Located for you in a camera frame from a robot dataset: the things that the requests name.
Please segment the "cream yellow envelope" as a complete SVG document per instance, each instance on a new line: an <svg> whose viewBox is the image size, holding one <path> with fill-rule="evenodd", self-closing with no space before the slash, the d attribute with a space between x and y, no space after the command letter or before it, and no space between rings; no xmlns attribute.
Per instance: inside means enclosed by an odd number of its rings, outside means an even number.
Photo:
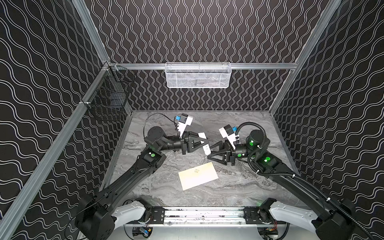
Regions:
<svg viewBox="0 0 384 240"><path fill-rule="evenodd" d="M218 179L213 163L206 163L188 170L179 172L183 191Z"/></svg>

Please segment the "white glue stick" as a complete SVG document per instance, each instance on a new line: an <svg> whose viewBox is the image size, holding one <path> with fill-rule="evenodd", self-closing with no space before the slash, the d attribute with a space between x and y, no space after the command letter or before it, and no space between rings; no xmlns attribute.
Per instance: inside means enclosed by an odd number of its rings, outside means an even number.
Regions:
<svg viewBox="0 0 384 240"><path fill-rule="evenodd" d="M199 137L201 139L204 139L204 141L201 141L202 145L203 145L203 150L205 152L205 155L208 156L211 154L211 149L210 149L210 146L209 146L209 142L208 142L208 139L206 137L206 134L205 133L198 133Z"/></svg>

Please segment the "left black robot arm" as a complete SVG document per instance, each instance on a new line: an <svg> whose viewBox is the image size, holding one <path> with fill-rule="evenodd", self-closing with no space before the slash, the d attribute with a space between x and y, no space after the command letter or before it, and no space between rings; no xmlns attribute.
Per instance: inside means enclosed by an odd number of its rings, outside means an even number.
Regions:
<svg viewBox="0 0 384 240"><path fill-rule="evenodd" d="M209 143L205 133L187 131L167 136L158 126L152 127L144 140L146 147L122 176L94 196L79 201L75 226L87 240L106 240L114 230L131 222L144 226L152 222L152 210L146 201L122 205L123 198L162 166L167 158L164 151L180 150L185 155Z"/></svg>

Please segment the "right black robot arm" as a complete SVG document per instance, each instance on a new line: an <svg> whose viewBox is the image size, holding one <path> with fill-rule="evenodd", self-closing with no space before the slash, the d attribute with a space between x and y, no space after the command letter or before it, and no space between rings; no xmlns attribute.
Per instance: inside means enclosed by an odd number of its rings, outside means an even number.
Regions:
<svg viewBox="0 0 384 240"><path fill-rule="evenodd" d="M257 219L265 224L281 221L311 231L321 240L349 239L358 225L353 217L355 206L351 201L327 196L270 153L270 140L264 129L251 131L244 144L239 143L239 128L227 125L219 131L225 140L211 146L218 151L212 151L209 160L223 165L245 160L257 175L281 185L307 205L302 209L268 198L255 213L245 214L247 221Z"/></svg>

